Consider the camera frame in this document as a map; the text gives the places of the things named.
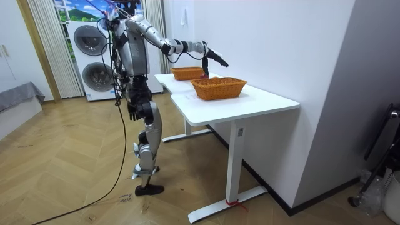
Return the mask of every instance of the table leg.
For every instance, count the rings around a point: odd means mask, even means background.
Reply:
[[[238,194],[245,128],[246,124],[244,120],[236,120],[231,122],[231,139],[229,142],[229,158],[227,166],[225,195],[226,200],[219,201],[217,203],[191,212],[188,215],[190,223],[194,223],[200,219],[206,218],[222,210],[232,207],[226,204],[226,201],[229,203],[234,203],[236,201],[241,203],[267,192],[264,187],[258,186],[241,194]]]
[[[199,134],[207,134],[207,133],[211,132],[210,129],[203,129],[201,131],[193,131],[192,132],[192,127],[186,121],[186,119],[184,119],[184,127],[185,127],[185,133],[184,134],[178,134],[178,135],[174,135],[174,136],[171,136],[171,137],[164,137],[162,139],[162,141],[163,142],[168,142],[168,141],[173,141],[173,140],[179,140],[179,139],[193,137],[193,136],[197,136]]]

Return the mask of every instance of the orange wicker basket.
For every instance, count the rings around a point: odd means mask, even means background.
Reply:
[[[179,81],[200,79],[204,73],[201,67],[175,67],[171,68],[171,71]]]
[[[197,95],[204,100],[238,97],[247,83],[233,77],[195,79],[191,82]]]

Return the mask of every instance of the striped curtain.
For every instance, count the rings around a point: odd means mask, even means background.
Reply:
[[[52,0],[28,0],[28,3],[61,97],[83,96]]]
[[[163,37],[166,37],[166,28],[164,20],[164,9],[161,0],[142,0],[144,16],[146,19],[160,32]],[[163,74],[169,72],[169,64],[166,56],[159,51],[159,60],[161,72]]]

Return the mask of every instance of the wooden floor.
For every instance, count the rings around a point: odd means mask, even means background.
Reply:
[[[162,114],[162,136],[183,133],[183,118],[169,94],[154,100]],[[32,224],[91,203],[111,189],[118,175],[124,138],[113,101],[81,97],[43,108],[0,141],[0,224]],[[161,170],[151,182],[165,185],[165,191],[134,196],[141,179],[131,179],[138,163],[132,143],[143,123],[129,120],[125,102],[122,111],[128,146],[115,190],[90,208],[46,224],[189,224],[188,213],[224,199],[228,151],[213,134],[162,143],[157,156]],[[257,185],[242,168],[240,191]],[[249,212],[234,207],[198,224],[393,224],[384,214],[371,219],[348,206],[346,198],[356,191],[351,187],[293,217],[265,194],[244,203]]]

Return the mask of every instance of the table foot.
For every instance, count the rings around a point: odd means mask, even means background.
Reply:
[[[164,137],[162,139],[162,141],[163,142],[174,141],[174,140],[184,139],[184,138],[188,138],[188,137],[192,137],[192,136],[197,136],[200,134],[207,134],[210,132],[212,132],[210,129],[204,129],[201,131],[193,131],[191,134],[178,134],[178,135],[171,136],[171,137]]]
[[[267,189],[265,189],[265,187],[262,187],[262,186],[255,187],[253,189],[250,189],[248,191],[245,191],[245,192],[239,194],[239,196],[238,196],[239,202],[242,203],[244,201],[247,201],[249,199],[252,199],[256,196],[259,196],[259,195],[267,193],[267,192],[268,191],[267,191]],[[204,219],[208,216],[211,216],[213,214],[221,212],[230,207],[232,207],[232,206],[227,205],[225,200],[216,202],[214,204],[211,204],[209,206],[206,206],[206,207],[203,207],[201,209],[191,212],[188,215],[189,222],[192,224],[200,219]]]

